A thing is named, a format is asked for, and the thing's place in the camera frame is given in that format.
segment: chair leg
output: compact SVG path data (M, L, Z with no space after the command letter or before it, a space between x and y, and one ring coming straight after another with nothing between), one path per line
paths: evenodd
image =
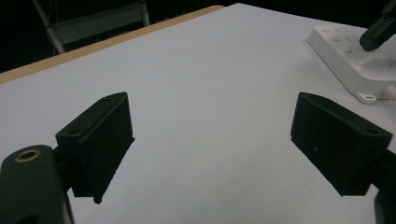
M143 25L149 26L149 13L146 5L146 0L138 1L140 16L142 17Z
M41 17L41 20L44 22L44 27L47 29L47 32L49 33L49 37L51 38L54 47L58 50L60 54L65 53L64 46L62 45L61 41L59 41L58 36L55 34L55 31L53 30L52 25L50 24L50 21L47 18L47 15L44 12L44 9L41 6L40 2L38 2L38 0L33 0L33 3L35 4L35 8L37 9L38 14Z

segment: power outlet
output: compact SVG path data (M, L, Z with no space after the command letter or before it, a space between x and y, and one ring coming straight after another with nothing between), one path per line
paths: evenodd
M318 25L308 43L363 104L396 100L396 61L381 48L364 51L359 43L362 33L352 26Z

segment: table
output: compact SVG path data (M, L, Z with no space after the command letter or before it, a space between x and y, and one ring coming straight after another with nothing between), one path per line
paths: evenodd
M323 23L236 4L38 63L0 86L0 159L56 147L54 135L88 106L127 91L136 140L99 206L69 192L77 223L375 223L374 187L340 197L290 141L300 91L396 133L396 105L359 103L308 45Z

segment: screw hole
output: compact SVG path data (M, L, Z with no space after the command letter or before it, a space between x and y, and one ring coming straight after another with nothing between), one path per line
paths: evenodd
M79 129L73 129L72 131L70 131L71 134L78 134L79 133Z
M378 133L376 130L373 130L373 129L367 129L367 132L369 132L369 133Z
M32 161L35 158L39 157L40 154L41 151L38 149L29 149L18 154L18 156L15 158L15 161L16 162Z

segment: chair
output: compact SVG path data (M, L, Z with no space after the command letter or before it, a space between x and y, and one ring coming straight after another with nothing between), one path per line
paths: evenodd
M44 26L48 31L52 44L57 51L65 53L64 45L93 35L98 35L122 26L142 21L149 25L149 14L146 1L137 1L130 5L112 8L88 16L72 20L50 23L39 0L33 0Z

